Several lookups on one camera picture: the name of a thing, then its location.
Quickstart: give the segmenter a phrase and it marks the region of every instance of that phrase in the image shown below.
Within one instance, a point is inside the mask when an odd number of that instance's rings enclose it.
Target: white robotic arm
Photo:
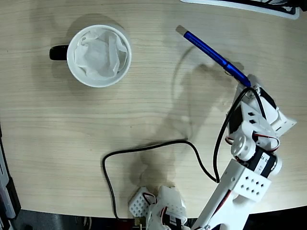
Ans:
[[[231,145],[234,159],[191,230],[211,230],[219,224],[222,230],[243,229],[252,208],[271,185],[269,175],[276,175],[282,167],[276,152],[279,137],[296,121],[283,115],[256,77],[249,79],[265,114],[261,113],[255,95],[249,93],[231,109],[225,140]],[[243,90],[238,85],[234,103]],[[129,206],[135,217],[146,216],[147,230],[189,229],[183,226],[187,221],[186,208],[175,188],[161,186],[153,202],[148,201],[147,195],[154,197],[142,187]]]
[[[250,77],[253,88],[259,93],[266,119],[252,95],[242,99],[229,121],[229,139],[232,139],[231,160],[221,181],[196,220],[191,230],[210,230],[221,224],[221,230],[243,229],[256,204],[261,201],[282,160],[276,150],[282,134],[296,121],[285,117],[274,100],[261,87],[255,77]],[[243,90],[238,86],[235,99]]]

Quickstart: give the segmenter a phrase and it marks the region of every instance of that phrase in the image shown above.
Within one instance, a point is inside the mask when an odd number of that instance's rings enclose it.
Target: wooden table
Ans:
[[[48,51],[82,28],[120,24],[132,40],[132,64],[105,89],[79,83]],[[111,151],[188,137],[212,172],[216,137],[236,81],[176,31],[183,25],[258,76],[298,124],[281,138],[283,168],[254,212],[307,205],[307,14],[288,20],[179,0],[11,0],[0,8],[0,122],[23,209],[113,217],[101,172]],[[222,173],[231,159],[221,145]],[[216,184],[192,150],[177,145],[115,156],[107,170],[127,217],[138,187],[175,185],[197,217]]]

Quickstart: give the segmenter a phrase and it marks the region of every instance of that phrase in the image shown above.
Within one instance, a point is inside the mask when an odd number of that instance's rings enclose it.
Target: blue pen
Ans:
[[[198,49],[204,52],[206,55],[211,57],[214,61],[217,62],[220,66],[222,66],[230,75],[232,75],[235,79],[237,79],[241,84],[246,87],[250,87],[250,81],[247,76],[244,75],[240,70],[238,70],[233,64],[215,52],[210,46],[201,41],[197,36],[192,34],[190,31],[186,30],[182,26],[178,26],[176,29],[180,34],[183,35],[185,39],[190,41],[193,45],[195,45]]]

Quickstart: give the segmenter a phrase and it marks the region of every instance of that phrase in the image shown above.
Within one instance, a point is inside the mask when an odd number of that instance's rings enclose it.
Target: mug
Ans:
[[[107,29],[116,33],[122,39],[128,51],[128,56],[124,68],[120,72],[118,72],[116,76],[108,78],[106,80],[94,80],[87,77],[85,71],[82,68],[78,67],[74,61],[74,51],[81,37],[90,30],[97,28]],[[126,75],[131,64],[132,53],[131,53],[130,40],[123,28],[117,25],[91,25],[79,31],[72,38],[69,45],[60,45],[52,47],[49,51],[49,57],[51,60],[56,60],[56,61],[66,60],[73,76],[84,85],[95,88],[103,88],[110,85],[114,85]]]

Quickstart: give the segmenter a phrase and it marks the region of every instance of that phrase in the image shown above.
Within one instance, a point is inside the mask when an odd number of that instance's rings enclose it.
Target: black mug handle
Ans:
[[[49,58],[54,61],[67,60],[68,45],[54,46],[49,50]]]

